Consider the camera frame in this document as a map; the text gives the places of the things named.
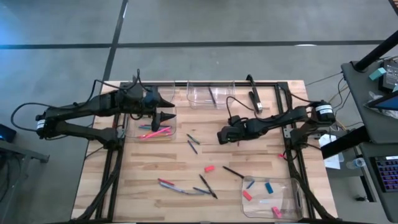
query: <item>wooden table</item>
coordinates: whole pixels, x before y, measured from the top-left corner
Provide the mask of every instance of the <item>wooden table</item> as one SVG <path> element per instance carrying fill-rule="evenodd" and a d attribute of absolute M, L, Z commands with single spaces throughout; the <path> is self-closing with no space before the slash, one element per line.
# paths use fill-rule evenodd
<path fill-rule="evenodd" d="M 307 99 L 303 81 L 287 82 L 293 94 Z M 110 90 L 112 88 L 104 86 L 102 93 Z M 249 87 L 236 88 L 236 98 L 246 105 L 251 105 L 249 90 Z M 257 90 L 264 107 L 261 117 L 278 114 L 275 90 L 270 87 L 258 87 Z M 126 139 L 114 222 L 271 222 L 271 219 L 248 218 L 242 213 L 241 179 L 222 166 L 228 166 L 242 175 L 289 178 L 286 161 L 277 156 L 285 149 L 281 129 L 273 129 L 256 140 L 241 141 L 239 147 L 236 143 L 219 145 L 216 132 L 226 125 L 226 110 L 191 109 L 186 87 L 176 87 L 172 103 L 176 105 L 178 114 L 177 135 L 173 141 L 136 143 Z M 306 102 L 294 98 L 293 107 L 299 105 L 306 105 Z M 253 117 L 252 111 L 237 102 L 233 102 L 231 113 Z M 110 127 L 112 121 L 113 117 L 97 117 L 94 128 Z M 195 146 L 198 155 L 187 144 L 186 133 L 201 142 L 200 146 Z M 96 141 L 90 142 L 87 153 L 100 146 Z M 303 150 L 303 157 L 312 192 L 326 210 L 337 217 L 321 152 L 308 147 Z M 102 149 L 85 161 L 72 218 L 83 213 L 98 193 L 105 158 L 106 151 Z M 214 165 L 215 170 L 204 174 L 203 168 L 209 165 Z M 159 186 L 157 181 L 158 178 L 166 179 L 185 190 L 192 187 L 206 189 L 199 174 L 205 176 L 218 200 L 211 196 L 178 194 Z M 108 200 L 105 201 L 104 215 Z"/>

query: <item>gray floor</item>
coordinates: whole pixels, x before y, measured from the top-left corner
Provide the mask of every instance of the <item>gray floor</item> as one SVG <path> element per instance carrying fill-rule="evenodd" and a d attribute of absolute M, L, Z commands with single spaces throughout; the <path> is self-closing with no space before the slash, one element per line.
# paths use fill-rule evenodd
<path fill-rule="evenodd" d="M 0 0 L 0 45 L 110 43 L 121 3 Z M 398 29 L 397 20 L 387 0 L 131 0 L 119 42 L 380 40 Z M 257 80 L 309 83 L 339 72 L 341 63 L 358 60 L 373 48 L 118 49 L 110 80 L 128 80 L 140 68 L 143 80 L 239 80 L 250 73 Z M 64 105 L 85 100 L 93 80 L 102 78 L 108 54 L 108 49 L 0 50 L 1 123 L 11 126 L 14 108 L 28 101 Z M 398 48 L 389 53 L 394 54 Z M 310 99 L 329 100 L 340 79 L 341 75 L 308 86 Z M 43 109 L 23 109 L 16 120 L 33 127 L 34 116 Z M 344 124 L 360 121 L 351 97 L 338 119 Z M 75 122 L 90 124 L 92 118 Z M 15 223 L 68 220 L 87 141 L 43 141 L 35 133 L 19 131 L 16 143 L 51 156 L 48 164 L 34 163 L 30 168 Z M 379 203 L 353 200 L 363 194 L 359 178 L 330 183 L 340 218 L 389 223 Z M 371 212 L 364 215 L 365 209 Z"/>

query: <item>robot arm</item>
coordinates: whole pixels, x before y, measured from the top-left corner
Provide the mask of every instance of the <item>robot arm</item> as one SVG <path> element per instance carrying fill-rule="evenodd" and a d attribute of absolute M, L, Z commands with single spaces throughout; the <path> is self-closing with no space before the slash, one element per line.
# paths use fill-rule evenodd
<path fill-rule="evenodd" d="M 311 116 L 308 117 L 307 108 L 312 107 Z M 257 139 L 269 130 L 280 128 L 296 122 L 305 122 L 301 128 L 290 132 L 292 144 L 307 142 L 307 136 L 318 127 L 328 127 L 335 122 L 335 116 L 330 104 L 319 101 L 310 103 L 308 106 L 298 106 L 283 114 L 271 116 L 270 118 L 241 119 L 238 115 L 228 119 L 229 126 L 217 133 L 220 144 L 242 140 Z"/>
<path fill-rule="evenodd" d="M 175 117 L 175 114 L 157 113 L 157 107 L 174 107 L 165 101 L 157 87 L 143 97 L 142 88 L 130 83 L 118 90 L 93 97 L 84 103 L 74 103 L 63 107 L 49 107 L 43 114 L 36 116 L 36 133 L 43 138 L 54 138 L 59 135 L 76 136 L 88 140 L 98 140 L 104 148 L 114 146 L 118 141 L 118 130 L 112 128 L 95 129 L 76 124 L 69 124 L 66 120 L 85 116 L 112 116 L 118 113 L 137 114 L 139 118 L 146 115 L 152 117 L 152 130 L 157 131 L 160 123 Z"/>

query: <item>red marker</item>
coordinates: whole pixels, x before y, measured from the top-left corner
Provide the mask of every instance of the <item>red marker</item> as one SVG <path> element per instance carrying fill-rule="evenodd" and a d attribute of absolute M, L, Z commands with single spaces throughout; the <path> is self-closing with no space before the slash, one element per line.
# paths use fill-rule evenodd
<path fill-rule="evenodd" d="M 249 195 L 247 191 L 242 191 L 243 197 L 245 197 L 248 201 L 251 201 L 252 197 Z"/>
<path fill-rule="evenodd" d="M 163 182 L 163 183 L 165 183 L 165 184 L 169 184 L 169 185 L 174 186 L 174 184 L 171 183 L 170 181 L 167 181 L 167 180 L 164 180 L 164 179 L 160 179 L 160 178 L 158 178 L 157 180 L 160 181 L 160 182 Z"/>
<path fill-rule="evenodd" d="M 205 167 L 205 172 L 210 172 L 212 170 L 214 170 L 214 166 Z"/>

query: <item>clear plastic bin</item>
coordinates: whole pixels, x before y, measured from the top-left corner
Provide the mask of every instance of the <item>clear plastic bin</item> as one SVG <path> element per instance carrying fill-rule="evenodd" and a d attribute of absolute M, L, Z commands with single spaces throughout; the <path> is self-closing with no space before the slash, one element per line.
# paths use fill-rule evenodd
<path fill-rule="evenodd" d="M 246 189 L 253 180 L 252 186 Z M 270 183 L 274 191 L 272 194 L 268 192 L 266 183 Z M 252 197 L 250 201 L 243 197 L 244 190 Z M 277 207 L 282 217 L 275 216 L 272 207 Z M 303 209 L 299 182 L 294 178 L 245 176 L 242 180 L 242 210 L 249 218 L 300 220 Z"/>
<path fill-rule="evenodd" d="M 160 113 L 161 111 L 163 111 L 164 113 L 177 115 L 176 108 L 157 109 L 158 113 Z M 149 118 L 148 116 L 144 116 L 137 121 L 129 118 L 129 127 L 126 132 L 126 137 L 132 138 L 135 142 L 171 141 L 175 139 L 175 134 L 177 130 L 177 116 L 160 124 L 159 130 L 170 127 L 168 131 L 164 131 L 155 136 L 145 138 L 144 136 L 152 134 L 152 131 L 150 130 L 151 122 L 152 118 Z"/>
<path fill-rule="evenodd" d="M 121 84 L 121 86 L 123 85 L 127 85 L 127 82 L 123 82 Z M 142 83 L 146 88 L 151 89 L 152 86 L 147 84 L 147 83 Z M 175 82 L 157 82 L 154 83 L 157 86 L 157 91 L 160 93 L 160 95 L 162 96 L 162 98 L 166 101 L 173 101 L 174 99 L 174 94 L 175 94 Z M 142 91 L 144 92 L 143 96 L 146 96 L 146 91 L 144 89 L 142 89 Z"/>
<path fill-rule="evenodd" d="M 229 83 L 187 83 L 187 100 L 192 109 L 226 109 L 226 99 L 235 96 L 235 82 Z M 228 100 L 231 106 L 233 99 Z"/>

